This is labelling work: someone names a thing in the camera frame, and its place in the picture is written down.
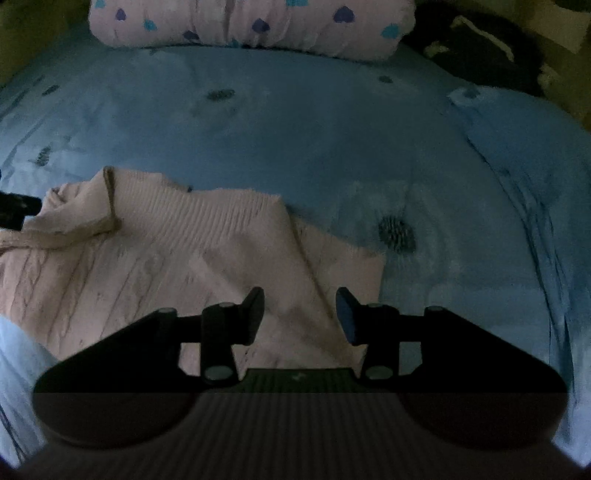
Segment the black bag with white trim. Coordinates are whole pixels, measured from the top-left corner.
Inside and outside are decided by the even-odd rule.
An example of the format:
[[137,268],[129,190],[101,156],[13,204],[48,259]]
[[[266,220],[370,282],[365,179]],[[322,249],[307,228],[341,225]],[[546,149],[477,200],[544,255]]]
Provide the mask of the black bag with white trim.
[[473,84],[542,97],[546,57],[514,22],[452,1],[420,1],[403,43],[451,75]]

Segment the pink heart-print rolled quilt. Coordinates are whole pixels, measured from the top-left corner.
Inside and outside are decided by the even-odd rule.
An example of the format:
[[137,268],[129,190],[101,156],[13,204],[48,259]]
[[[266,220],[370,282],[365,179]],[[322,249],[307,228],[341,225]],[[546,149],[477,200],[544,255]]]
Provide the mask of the pink heart-print rolled quilt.
[[415,8],[394,0],[102,0],[91,3],[88,22],[114,48],[273,48],[381,61],[413,30]]

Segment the pink knit cardigan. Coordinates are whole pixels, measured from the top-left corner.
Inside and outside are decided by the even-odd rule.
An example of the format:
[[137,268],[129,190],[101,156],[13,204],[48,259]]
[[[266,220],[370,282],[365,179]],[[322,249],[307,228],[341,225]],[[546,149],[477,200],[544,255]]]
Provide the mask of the pink knit cardigan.
[[290,215],[276,195],[189,191],[107,167],[49,190],[38,216],[1,234],[1,313],[66,359],[162,307],[182,316],[263,288],[266,313],[238,370],[359,368],[335,292],[380,292],[385,259]]

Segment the blue dandelion bed sheet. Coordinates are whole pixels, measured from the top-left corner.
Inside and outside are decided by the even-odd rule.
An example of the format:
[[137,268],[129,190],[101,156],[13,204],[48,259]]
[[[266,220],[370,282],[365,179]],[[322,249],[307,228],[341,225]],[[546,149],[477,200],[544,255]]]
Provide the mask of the blue dandelion bed sheet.
[[449,99],[463,87],[479,86],[407,49],[385,64],[118,50],[82,28],[2,88],[1,187],[42,196],[112,165],[279,194],[386,254],[384,303],[445,306],[549,363],[525,227]]

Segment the blue pillow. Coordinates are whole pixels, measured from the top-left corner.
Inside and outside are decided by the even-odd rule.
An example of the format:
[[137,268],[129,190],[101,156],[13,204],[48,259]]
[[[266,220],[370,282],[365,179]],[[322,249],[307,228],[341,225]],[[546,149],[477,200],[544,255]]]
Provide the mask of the blue pillow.
[[557,446],[590,463],[590,134],[548,101],[463,87],[449,99],[526,231],[549,311],[549,363],[569,402]]

